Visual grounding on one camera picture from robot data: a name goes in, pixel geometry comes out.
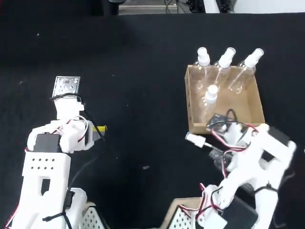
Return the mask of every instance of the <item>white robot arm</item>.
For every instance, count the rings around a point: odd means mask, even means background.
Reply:
[[[270,226],[278,202],[277,190],[284,172],[290,166],[296,145],[283,137],[281,132],[266,124],[260,125],[255,130],[249,127],[244,134],[241,130],[240,124],[232,123],[224,134],[224,140],[228,145],[247,147],[240,152],[233,151],[231,163],[227,167],[230,174],[220,185],[218,187],[209,185],[205,189],[207,196],[211,196],[212,192],[219,188],[212,196],[214,204],[219,209],[217,213],[215,213],[217,209],[201,213],[197,222],[204,229],[231,228],[230,220],[241,217],[241,215],[234,216],[231,212],[236,210],[232,211],[232,202],[237,198],[235,193],[244,184],[250,184],[254,189],[255,212],[258,218],[251,227],[239,227],[235,224],[232,228],[268,229]],[[271,155],[272,159],[265,160],[264,154]]]
[[[34,128],[29,135],[20,201],[11,229],[79,228],[87,196],[80,188],[68,187],[71,158],[67,153],[94,145],[94,125],[80,116],[84,105],[77,101],[79,80],[56,78],[53,97],[57,120]],[[42,195],[44,179],[50,180],[50,186]]]

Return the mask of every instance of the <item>cardboard tray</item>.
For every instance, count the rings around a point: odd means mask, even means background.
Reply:
[[[216,71],[214,66],[211,66],[211,68],[212,71]],[[238,121],[240,122],[250,123],[254,126],[264,123],[264,113],[255,77],[251,79],[246,90],[240,94],[232,93],[227,89],[227,82],[230,82],[230,80],[237,75],[238,70],[235,66],[232,66],[231,68],[232,70],[230,71],[228,80],[223,82],[223,86],[218,93],[215,113],[225,115],[226,111],[232,108],[235,110]],[[200,97],[204,96],[204,94],[196,94],[192,91],[191,74],[192,76],[200,74],[198,67],[188,65],[184,78],[189,131],[193,134],[207,134],[209,132],[205,128],[206,123],[196,122],[196,114],[199,112],[198,100]]]

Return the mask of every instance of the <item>white spray nozzle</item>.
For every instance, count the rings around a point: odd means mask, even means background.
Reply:
[[[252,54],[250,54],[245,60],[244,64],[248,68],[253,68],[258,63],[259,59],[263,56],[264,51],[262,49],[255,49]]]
[[[208,54],[208,51],[205,47],[201,47],[197,51],[198,53],[198,63],[201,66],[208,66],[210,65],[210,56]]]
[[[222,68],[228,68],[230,67],[230,64],[232,62],[232,59],[236,53],[236,50],[232,47],[227,48],[225,53],[220,57],[218,64]]]
[[[213,103],[217,99],[218,87],[216,85],[210,85],[204,95],[206,102]]]

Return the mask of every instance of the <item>black table surface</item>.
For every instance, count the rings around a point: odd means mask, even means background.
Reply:
[[[188,130],[186,66],[200,46],[216,61],[229,46],[237,64],[255,48],[265,55],[257,83],[266,123],[297,143],[295,176],[279,191],[276,217],[302,225],[305,204],[305,14],[139,15],[0,22],[0,223],[19,201],[24,148],[31,129],[56,118],[56,75],[81,76],[80,94],[102,141],[71,157],[76,179],[112,228],[160,226],[174,198],[200,196],[198,183],[219,184],[207,150]]]

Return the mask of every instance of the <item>clear plastic bottle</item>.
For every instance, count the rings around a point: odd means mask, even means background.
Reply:
[[[214,66],[217,68],[216,78],[214,80],[214,85],[221,87],[221,84],[224,83],[229,74],[230,74],[230,64],[232,62],[232,58],[234,57],[236,51],[234,48],[229,47],[225,51],[225,53],[220,57],[219,61],[214,63]]]
[[[201,123],[208,122],[214,114],[216,107],[218,87],[216,85],[210,85],[205,92],[204,97],[199,100],[199,120]]]
[[[239,72],[229,84],[230,91],[239,94],[247,87],[256,71],[255,66],[263,54],[262,49],[255,49],[252,54],[237,65]]]
[[[191,74],[192,88],[195,93],[202,93],[205,89],[205,78],[210,70],[210,56],[205,47],[201,47],[197,51],[198,58],[193,66],[197,67]]]

